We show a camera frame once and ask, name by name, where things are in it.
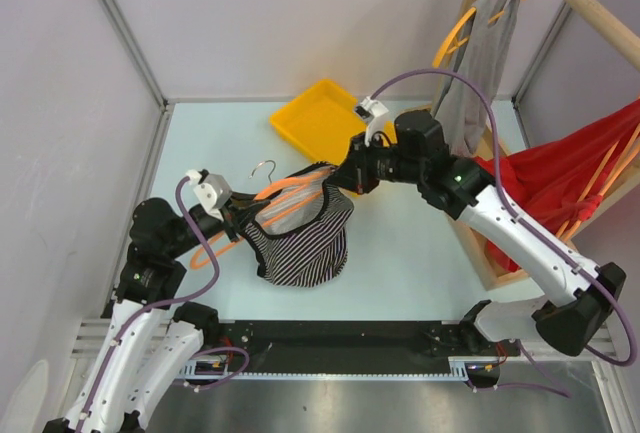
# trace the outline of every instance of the gray cloth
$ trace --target gray cloth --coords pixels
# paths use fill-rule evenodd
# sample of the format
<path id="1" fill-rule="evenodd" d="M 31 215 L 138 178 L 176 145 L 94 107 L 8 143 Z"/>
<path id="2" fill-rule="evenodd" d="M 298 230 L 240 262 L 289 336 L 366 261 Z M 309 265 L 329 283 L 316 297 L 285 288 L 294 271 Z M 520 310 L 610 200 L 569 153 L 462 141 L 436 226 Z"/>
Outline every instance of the gray cloth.
<path id="1" fill-rule="evenodd" d="M 473 21 L 463 28 L 469 41 L 452 59 L 453 70 L 478 85 L 490 100 L 498 91 L 519 5 L 520 0 L 476 0 Z M 489 19 L 503 9 L 504 14 L 490 25 Z M 476 94 L 460 81 L 447 78 L 432 114 L 442 124 L 451 152 L 472 156 L 487 124 L 487 113 Z"/>

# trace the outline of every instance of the yellow plastic tray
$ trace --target yellow plastic tray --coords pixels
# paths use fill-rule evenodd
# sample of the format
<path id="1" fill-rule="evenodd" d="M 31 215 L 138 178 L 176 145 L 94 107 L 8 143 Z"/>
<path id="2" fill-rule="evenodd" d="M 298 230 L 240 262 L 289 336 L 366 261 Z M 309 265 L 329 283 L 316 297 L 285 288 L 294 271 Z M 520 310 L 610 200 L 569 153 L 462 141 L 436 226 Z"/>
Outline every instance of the yellow plastic tray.
<path id="1" fill-rule="evenodd" d="M 311 161 L 339 165 L 349 150 L 351 137 L 365 130 L 353 112 L 358 100 L 337 83 L 320 80 L 296 99 L 271 115 L 280 136 Z M 393 125 L 385 133 L 395 142 Z"/>

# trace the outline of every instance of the hanger hook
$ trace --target hanger hook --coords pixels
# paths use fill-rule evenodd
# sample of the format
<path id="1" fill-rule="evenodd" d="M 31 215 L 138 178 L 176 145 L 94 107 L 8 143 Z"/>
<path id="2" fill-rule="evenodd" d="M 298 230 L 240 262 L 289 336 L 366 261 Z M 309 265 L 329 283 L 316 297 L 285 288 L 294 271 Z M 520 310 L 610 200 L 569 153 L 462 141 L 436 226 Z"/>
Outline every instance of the hanger hook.
<path id="1" fill-rule="evenodd" d="M 267 175 L 267 178 L 269 178 L 269 184 L 273 183 L 273 180 L 271 179 L 271 175 L 273 174 L 274 171 L 276 171 L 276 162 L 273 160 L 265 160 L 258 163 L 256 167 L 253 169 L 253 171 L 251 172 L 251 174 L 249 175 L 249 179 L 253 178 L 253 175 L 255 174 L 255 172 L 258 171 L 258 169 L 260 169 L 262 166 L 266 165 L 267 163 L 271 163 L 273 165 L 273 168 L 271 168 L 271 171 Z"/>

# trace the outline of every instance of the wooden rack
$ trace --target wooden rack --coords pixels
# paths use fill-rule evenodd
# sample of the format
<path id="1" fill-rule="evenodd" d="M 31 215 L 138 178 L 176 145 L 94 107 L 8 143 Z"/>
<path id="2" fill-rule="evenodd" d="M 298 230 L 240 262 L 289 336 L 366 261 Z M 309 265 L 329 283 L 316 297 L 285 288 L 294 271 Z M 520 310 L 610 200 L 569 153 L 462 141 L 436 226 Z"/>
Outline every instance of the wooden rack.
<path id="1" fill-rule="evenodd" d="M 475 0 L 463 0 L 460 15 L 466 12 Z M 640 38 L 618 20 L 597 0 L 564 0 L 571 8 L 589 23 L 602 37 L 611 44 L 629 63 L 640 71 Z M 500 151 L 493 151 L 491 131 L 487 129 L 476 154 L 481 158 L 492 159 L 495 154 L 506 156 L 509 151 L 500 142 Z M 589 225 L 607 209 L 640 184 L 640 158 L 636 158 L 615 181 L 604 197 L 595 214 L 585 221 L 578 232 Z M 485 288 L 492 289 L 527 278 L 523 270 L 508 272 L 486 254 L 487 240 L 479 233 L 460 222 L 452 222 L 460 243 L 467 252 L 474 268 L 478 272 Z"/>

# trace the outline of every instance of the gray floor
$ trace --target gray floor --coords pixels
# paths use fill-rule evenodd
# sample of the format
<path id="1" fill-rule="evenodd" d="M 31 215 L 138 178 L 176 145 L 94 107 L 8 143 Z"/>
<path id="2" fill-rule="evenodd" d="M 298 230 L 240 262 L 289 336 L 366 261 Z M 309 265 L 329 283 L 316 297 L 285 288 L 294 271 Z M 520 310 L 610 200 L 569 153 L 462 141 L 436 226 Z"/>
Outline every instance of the gray floor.
<path id="1" fill-rule="evenodd" d="M 607 433 L 611 428 L 590 364 L 550 365 L 572 391 L 473 394 L 461 383 L 236 381 L 194 394 L 170 390 L 149 433 Z M 544 382 L 527 364 L 506 381 Z"/>

